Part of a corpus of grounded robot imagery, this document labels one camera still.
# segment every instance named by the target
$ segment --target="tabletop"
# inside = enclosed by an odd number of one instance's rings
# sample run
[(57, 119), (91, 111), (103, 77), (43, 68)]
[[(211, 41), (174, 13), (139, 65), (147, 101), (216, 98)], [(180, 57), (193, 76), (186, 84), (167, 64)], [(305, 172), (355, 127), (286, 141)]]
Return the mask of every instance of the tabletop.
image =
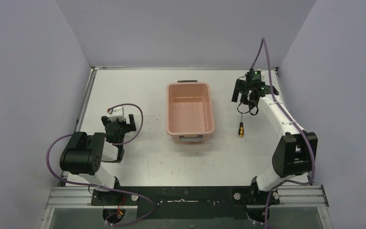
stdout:
[[(119, 69), (97, 70), (81, 131), (104, 132), (101, 116), (107, 108), (133, 103), (143, 110), (142, 131), (124, 146), (121, 163), (102, 163), (120, 180), (122, 186), (243, 186), (262, 174), (271, 164), (279, 137), (263, 115), (245, 114), (245, 135), (238, 137), (238, 103), (231, 102), (235, 81), (246, 71)], [(281, 93), (275, 71), (273, 85)], [(207, 82), (211, 88), (215, 132), (203, 144), (175, 144), (166, 133), (166, 86), (178, 80)], [(268, 84), (268, 72), (262, 71)], [(124, 107), (124, 114), (134, 114), (137, 128), (141, 115), (134, 107)], [(130, 139), (136, 132), (126, 134)], [(86, 182), (69, 174), (68, 180)], [(307, 176), (294, 180), (306, 182)]]

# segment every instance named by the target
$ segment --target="yellow and black screwdriver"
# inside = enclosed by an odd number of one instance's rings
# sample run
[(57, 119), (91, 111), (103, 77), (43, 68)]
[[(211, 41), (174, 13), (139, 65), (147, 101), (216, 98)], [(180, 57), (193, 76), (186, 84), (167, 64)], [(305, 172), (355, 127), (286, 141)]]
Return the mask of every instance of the yellow and black screwdriver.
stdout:
[(242, 122), (242, 118), (243, 118), (243, 114), (241, 114), (241, 122), (239, 123), (239, 131), (238, 131), (239, 137), (244, 136), (244, 123)]

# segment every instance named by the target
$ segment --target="gray handle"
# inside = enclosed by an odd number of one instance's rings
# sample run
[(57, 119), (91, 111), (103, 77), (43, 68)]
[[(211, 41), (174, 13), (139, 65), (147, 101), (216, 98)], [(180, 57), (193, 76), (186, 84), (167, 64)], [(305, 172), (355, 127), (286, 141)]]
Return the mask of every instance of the gray handle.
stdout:
[(192, 82), (198, 82), (197, 80), (178, 80), (178, 83), (192, 83)]
[(179, 140), (181, 142), (201, 142), (203, 140), (203, 136), (202, 135), (198, 135), (197, 137), (179, 136)]

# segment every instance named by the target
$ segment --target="pink container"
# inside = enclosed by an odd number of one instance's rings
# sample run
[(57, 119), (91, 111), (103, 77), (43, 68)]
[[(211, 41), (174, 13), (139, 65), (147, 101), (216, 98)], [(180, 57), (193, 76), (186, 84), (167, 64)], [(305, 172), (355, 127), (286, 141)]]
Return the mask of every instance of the pink container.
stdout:
[(166, 132), (175, 143), (205, 142), (214, 132), (210, 85), (196, 80), (166, 87)]

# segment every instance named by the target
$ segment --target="white wall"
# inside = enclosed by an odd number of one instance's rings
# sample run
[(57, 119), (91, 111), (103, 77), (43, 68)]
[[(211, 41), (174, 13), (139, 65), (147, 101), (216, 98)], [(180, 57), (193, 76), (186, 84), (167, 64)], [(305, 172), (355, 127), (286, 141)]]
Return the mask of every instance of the white wall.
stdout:
[(246, 69), (262, 36), (278, 66), (316, 0), (57, 2), (92, 66)]
[(279, 68), (336, 229), (366, 229), (366, 0), (318, 0)]
[(0, 229), (38, 228), (56, 184), (45, 151), (75, 128), (89, 73), (55, 0), (0, 0)]

